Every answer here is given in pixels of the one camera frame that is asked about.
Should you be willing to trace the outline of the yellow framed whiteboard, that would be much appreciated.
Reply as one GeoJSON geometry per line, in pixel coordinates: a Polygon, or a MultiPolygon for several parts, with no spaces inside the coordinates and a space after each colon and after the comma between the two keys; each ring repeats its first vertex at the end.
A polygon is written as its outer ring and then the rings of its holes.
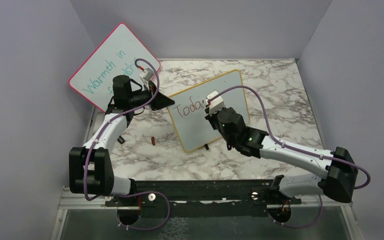
{"type": "Polygon", "coordinates": [[[220,93],[242,84],[241,71],[234,69],[169,97],[174,100],[175,104],[167,108],[168,113],[186,153],[191,153],[221,138],[220,133],[214,130],[205,119],[207,95],[213,91],[220,93]]]}

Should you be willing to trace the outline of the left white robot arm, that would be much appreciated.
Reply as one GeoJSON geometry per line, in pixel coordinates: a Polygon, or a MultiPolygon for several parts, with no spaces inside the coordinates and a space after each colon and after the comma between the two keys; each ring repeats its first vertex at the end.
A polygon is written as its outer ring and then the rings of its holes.
{"type": "Polygon", "coordinates": [[[113,78],[113,97],[108,103],[102,125],[81,147],[69,152],[69,189],[74,194],[116,196],[124,205],[137,200],[137,191],[132,188],[133,180],[116,177],[113,172],[110,153],[114,145],[132,122],[135,112],[146,106],[152,111],[173,105],[170,99],[158,89],[159,82],[153,82],[152,72],[141,73],[144,86],[132,90],[134,82],[127,75],[113,78]]]}

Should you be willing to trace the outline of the red-brown marker cap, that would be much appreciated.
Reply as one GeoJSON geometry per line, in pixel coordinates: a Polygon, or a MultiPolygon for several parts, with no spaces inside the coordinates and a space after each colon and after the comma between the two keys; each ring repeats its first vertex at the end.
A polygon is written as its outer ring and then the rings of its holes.
{"type": "Polygon", "coordinates": [[[154,137],[154,136],[151,137],[151,144],[152,144],[153,146],[156,145],[156,140],[155,140],[155,137],[154,137]]]}

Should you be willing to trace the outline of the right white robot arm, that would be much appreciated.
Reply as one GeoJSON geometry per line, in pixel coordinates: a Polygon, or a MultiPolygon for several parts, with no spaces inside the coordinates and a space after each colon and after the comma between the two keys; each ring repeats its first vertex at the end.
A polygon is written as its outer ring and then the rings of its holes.
{"type": "Polygon", "coordinates": [[[242,115],[233,108],[205,110],[205,119],[226,142],[247,157],[280,161],[308,171],[296,176],[275,177],[268,190],[269,199],[280,204],[299,195],[320,195],[340,203],[352,202],[358,169],[349,151],[336,147],[334,151],[288,144],[272,138],[268,132],[246,126],[242,115]]]}

